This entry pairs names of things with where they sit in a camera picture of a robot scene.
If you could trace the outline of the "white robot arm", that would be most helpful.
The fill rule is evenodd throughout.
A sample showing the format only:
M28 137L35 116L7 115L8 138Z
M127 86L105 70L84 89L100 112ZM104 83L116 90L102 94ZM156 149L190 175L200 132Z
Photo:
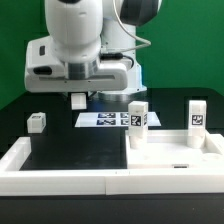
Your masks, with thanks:
M49 35L28 43L30 92L97 92L125 100L144 93L136 28L152 20L162 0L44 0Z

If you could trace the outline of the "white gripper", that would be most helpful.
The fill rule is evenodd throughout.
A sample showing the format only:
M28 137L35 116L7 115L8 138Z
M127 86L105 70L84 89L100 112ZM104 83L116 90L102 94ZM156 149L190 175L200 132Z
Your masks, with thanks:
M27 63L24 82L30 92L88 92L123 90L128 79L126 65L120 61L50 62Z

